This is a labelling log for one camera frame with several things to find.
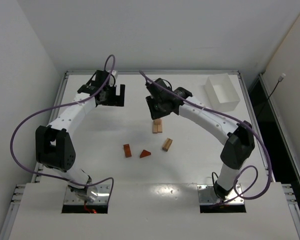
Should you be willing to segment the striped dark wood block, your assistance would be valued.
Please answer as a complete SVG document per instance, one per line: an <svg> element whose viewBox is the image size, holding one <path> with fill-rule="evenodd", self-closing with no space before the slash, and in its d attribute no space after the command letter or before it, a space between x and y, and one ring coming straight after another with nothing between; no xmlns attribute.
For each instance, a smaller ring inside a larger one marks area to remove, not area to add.
<svg viewBox="0 0 300 240"><path fill-rule="evenodd" d="M171 147L171 145L172 145L172 142L173 142L172 139L167 138L167 139L165 140L163 146L162 146L162 150L165 151L165 152L167 152L167 151L170 149L170 147Z"/></svg>

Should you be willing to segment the white translucent plastic bin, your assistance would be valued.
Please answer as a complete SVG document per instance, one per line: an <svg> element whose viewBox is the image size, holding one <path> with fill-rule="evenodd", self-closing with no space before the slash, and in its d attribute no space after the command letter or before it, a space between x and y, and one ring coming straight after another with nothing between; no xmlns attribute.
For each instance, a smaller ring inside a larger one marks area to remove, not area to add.
<svg viewBox="0 0 300 240"><path fill-rule="evenodd" d="M208 76L204 90L215 111L222 113L234 111L240 102L240 97L227 73Z"/></svg>

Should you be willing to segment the small pale wood cube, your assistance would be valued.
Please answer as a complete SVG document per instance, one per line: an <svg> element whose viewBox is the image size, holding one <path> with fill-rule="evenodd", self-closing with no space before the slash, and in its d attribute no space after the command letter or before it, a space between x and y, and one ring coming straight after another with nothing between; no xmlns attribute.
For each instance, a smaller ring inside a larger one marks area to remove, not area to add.
<svg viewBox="0 0 300 240"><path fill-rule="evenodd" d="M154 123L155 125L161 125L161 124L162 124L162 120L161 120L160 118L158 118L158 119L155 119L155 120L153 121L153 123Z"/></svg>

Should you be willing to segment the pale long wood block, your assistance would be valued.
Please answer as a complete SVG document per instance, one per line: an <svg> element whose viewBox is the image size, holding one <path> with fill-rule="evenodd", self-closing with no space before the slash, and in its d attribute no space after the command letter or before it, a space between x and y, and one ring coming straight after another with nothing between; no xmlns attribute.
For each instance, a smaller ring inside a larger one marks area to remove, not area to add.
<svg viewBox="0 0 300 240"><path fill-rule="evenodd" d="M161 120L161 125L158 125L158 133L162 133L163 132L163 122Z"/></svg>

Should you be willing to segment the engraved long wood block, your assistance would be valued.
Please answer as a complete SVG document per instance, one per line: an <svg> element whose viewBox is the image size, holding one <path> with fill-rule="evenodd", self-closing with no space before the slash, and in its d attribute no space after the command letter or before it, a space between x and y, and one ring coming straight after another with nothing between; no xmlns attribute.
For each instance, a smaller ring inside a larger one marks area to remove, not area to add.
<svg viewBox="0 0 300 240"><path fill-rule="evenodd" d="M157 134L158 133L158 125L156 123L152 123L152 133Z"/></svg>

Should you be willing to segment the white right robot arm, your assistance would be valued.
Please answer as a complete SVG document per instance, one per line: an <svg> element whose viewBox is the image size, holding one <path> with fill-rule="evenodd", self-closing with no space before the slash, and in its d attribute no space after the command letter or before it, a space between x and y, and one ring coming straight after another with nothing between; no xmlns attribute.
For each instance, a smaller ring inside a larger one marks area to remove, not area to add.
<svg viewBox="0 0 300 240"><path fill-rule="evenodd" d="M213 184L213 196L225 200L234 188L235 178L255 148L250 123L235 123L222 118L205 107L193 94L183 87L172 89L164 79L146 80L150 95L146 102L153 120L174 113L199 125L223 146L220 154L222 167L218 179Z"/></svg>

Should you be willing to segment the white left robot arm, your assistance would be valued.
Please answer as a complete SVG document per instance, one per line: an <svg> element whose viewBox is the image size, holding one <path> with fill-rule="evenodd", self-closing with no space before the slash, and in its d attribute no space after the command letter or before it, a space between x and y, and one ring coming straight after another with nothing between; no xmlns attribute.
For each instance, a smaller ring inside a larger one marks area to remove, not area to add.
<svg viewBox="0 0 300 240"><path fill-rule="evenodd" d="M71 105L47 126L39 126L35 131L36 161L66 179L72 188L84 189L91 183L90 176L76 164L72 136L97 106L124 106L125 85L120 85L120 92L116 94L117 77L115 70L97 70L77 90Z"/></svg>

